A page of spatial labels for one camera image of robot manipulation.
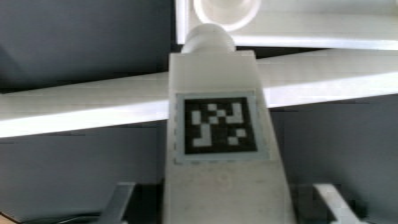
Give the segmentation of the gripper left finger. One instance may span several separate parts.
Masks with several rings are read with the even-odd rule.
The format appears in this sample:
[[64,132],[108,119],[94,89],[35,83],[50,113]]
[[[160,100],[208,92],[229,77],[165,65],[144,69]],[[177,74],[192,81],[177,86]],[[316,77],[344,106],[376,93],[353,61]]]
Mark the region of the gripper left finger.
[[135,183],[121,182],[96,224],[124,224],[122,217],[133,195]]

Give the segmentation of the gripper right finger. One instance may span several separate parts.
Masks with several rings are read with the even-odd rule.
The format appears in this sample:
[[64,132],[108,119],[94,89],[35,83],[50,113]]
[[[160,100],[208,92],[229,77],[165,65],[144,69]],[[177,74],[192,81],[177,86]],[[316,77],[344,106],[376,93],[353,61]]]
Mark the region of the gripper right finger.
[[316,184],[314,189],[336,218],[330,224],[369,224],[359,219],[334,185]]

